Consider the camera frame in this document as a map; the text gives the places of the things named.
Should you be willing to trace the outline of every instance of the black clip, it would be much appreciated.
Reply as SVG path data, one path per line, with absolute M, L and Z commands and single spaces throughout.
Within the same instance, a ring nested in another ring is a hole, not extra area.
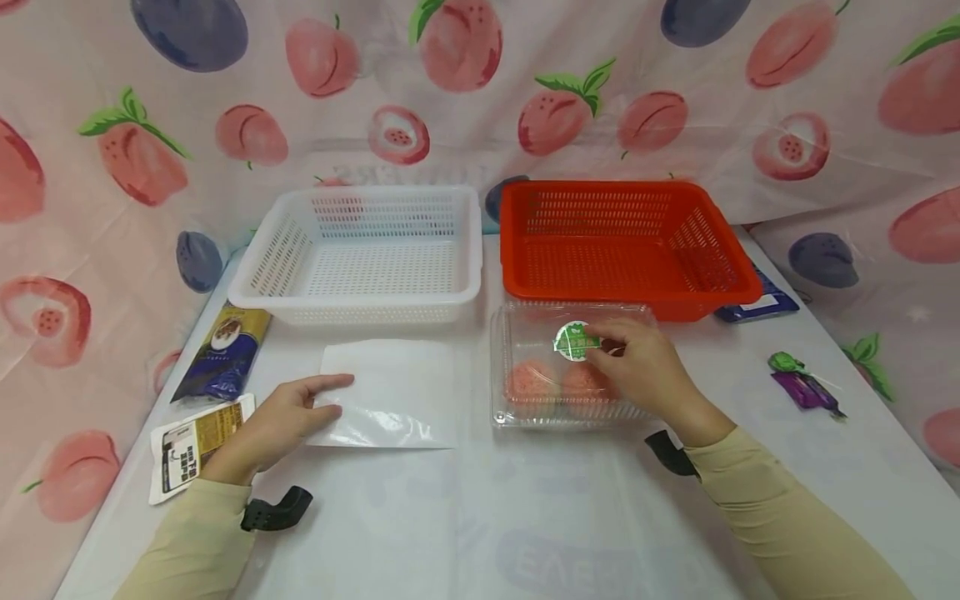
M 255 498 L 247 505 L 240 528 L 244 531 L 290 529 L 300 522 L 311 502 L 313 502 L 313 495 L 299 486 L 293 486 L 287 490 L 276 506 L 266 500 Z

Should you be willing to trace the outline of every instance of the peach print fabric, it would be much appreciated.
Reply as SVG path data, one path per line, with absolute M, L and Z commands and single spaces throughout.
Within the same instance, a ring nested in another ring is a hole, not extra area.
M 950 0 L 0 0 L 0 579 L 55 592 L 280 193 L 688 179 L 960 473 Z

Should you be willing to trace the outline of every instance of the green sticker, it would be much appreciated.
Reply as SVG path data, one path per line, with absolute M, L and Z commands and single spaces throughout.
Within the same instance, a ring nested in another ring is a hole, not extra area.
M 585 321 L 571 321 L 557 332 L 553 349 L 566 360 L 580 363 L 587 360 L 588 348 L 600 348 L 600 338 L 584 333 Z

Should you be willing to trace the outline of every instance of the hand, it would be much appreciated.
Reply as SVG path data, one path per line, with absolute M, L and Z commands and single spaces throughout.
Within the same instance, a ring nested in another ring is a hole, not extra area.
M 314 408 L 313 397 L 323 390 L 343 388 L 353 375 L 316 375 L 289 381 L 276 389 L 253 411 L 204 466 L 200 477 L 210 481 L 248 486 L 253 476 L 292 452 L 314 432 L 340 418 L 337 404 Z
M 619 356 L 589 349 L 587 360 L 638 408 L 663 419 L 684 444 L 715 444 L 736 427 L 700 393 L 677 349 L 659 329 L 631 319 L 611 319 L 589 324 L 585 331 L 626 345 Z

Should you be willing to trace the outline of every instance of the arm sleeve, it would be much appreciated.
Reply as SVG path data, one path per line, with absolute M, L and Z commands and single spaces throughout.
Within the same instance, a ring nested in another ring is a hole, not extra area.
M 240 579 L 253 533 L 251 488 L 196 479 L 170 509 L 114 600 L 221 600 Z
M 913 598 L 876 550 L 747 432 L 686 452 L 781 600 Z

